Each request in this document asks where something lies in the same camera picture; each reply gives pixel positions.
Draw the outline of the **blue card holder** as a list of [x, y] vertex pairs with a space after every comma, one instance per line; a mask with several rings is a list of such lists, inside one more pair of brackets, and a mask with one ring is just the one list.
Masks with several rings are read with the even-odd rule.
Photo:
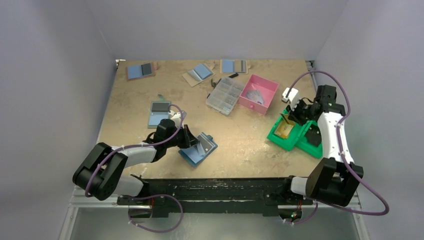
[[214, 138], [201, 132], [197, 139], [199, 142], [189, 148], [180, 149], [178, 153], [182, 158], [193, 168], [197, 167], [202, 163], [215, 149], [218, 148], [218, 144], [214, 141]]

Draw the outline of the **gold card from holder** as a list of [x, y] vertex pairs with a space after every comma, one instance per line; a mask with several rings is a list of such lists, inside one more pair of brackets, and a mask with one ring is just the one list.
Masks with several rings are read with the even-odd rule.
[[282, 119], [281, 124], [283, 126], [293, 126], [294, 127], [296, 125], [296, 123], [293, 120], [289, 119], [289, 115], [287, 113], [281, 113], [280, 115], [281, 115], [281, 119]]

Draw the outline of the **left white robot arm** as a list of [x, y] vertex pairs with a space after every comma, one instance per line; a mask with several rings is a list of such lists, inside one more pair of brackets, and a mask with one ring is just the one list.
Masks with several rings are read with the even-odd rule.
[[97, 143], [72, 176], [86, 197], [99, 201], [113, 194], [129, 195], [138, 205], [146, 203], [149, 191], [142, 180], [122, 176], [125, 168], [160, 160], [169, 148], [188, 149], [199, 143], [188, 125], [174, 119], [162, 119], [155, 132], [144, 142], [128, 146]]

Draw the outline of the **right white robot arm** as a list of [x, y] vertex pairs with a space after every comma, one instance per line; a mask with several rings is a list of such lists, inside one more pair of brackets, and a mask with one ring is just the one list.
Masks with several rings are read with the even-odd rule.
[[300, 195], [328, 204], [346, 207], [360, 178], [364, 175], [361, 166], [355, 165], [343, 145], [347, 142], [344, 125], [341, 123], [346, 111], [336, 102], [337, 89], [320, 85], [311, 104], [307, 104], [294, 88], [286, 88], [281, 96], [288, 118], [299, 125], [315, 121], [319, 128], [322, 145], [322, 159], [308, 177], [293, 176], [291, 183], [281, 189], [280, 196], [288, 204], [294, 203]]

